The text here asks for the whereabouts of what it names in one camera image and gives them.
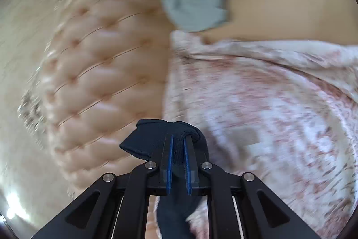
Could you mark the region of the dark navy graphic sweatshirt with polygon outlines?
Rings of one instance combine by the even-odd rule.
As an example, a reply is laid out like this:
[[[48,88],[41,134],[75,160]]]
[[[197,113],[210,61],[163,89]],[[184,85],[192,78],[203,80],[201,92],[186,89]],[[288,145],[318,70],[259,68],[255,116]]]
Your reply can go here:
[[[170,123],[162,119],[140,119],[136,129],[120,144],[132,156],[152,161],[156,150],[163,150],[169,140],[171,164],[170,194],[162,196],[157,204],[157,224],[162,238],[195,238],[187,218],[197,209],[201,198],[188,194],[185,161],[186,137],[192,138],[193,147],[209,156],[206,138],[201,131],[182,121]]]

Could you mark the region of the pink white floral blanket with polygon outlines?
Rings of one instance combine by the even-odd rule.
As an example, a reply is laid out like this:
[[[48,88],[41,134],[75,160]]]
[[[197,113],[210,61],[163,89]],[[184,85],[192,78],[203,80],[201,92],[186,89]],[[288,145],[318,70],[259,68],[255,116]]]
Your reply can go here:
[[[164,119],[206,137],[214,164],[252,172],[321,238],[357,206],[357,47],[171,35]]]

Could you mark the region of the beige tufted leather sofa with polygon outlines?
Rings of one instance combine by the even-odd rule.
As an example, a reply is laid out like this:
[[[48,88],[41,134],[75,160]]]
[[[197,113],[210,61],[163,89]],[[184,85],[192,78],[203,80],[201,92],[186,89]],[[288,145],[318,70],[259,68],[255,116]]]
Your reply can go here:
[[[211,45],[310,40],[357,46],[355,0],[228,0]],[[140,160],[119,147],[163,118],[171,35],[161,0],[1,0],[1,193],[31,236],[100,175]]]

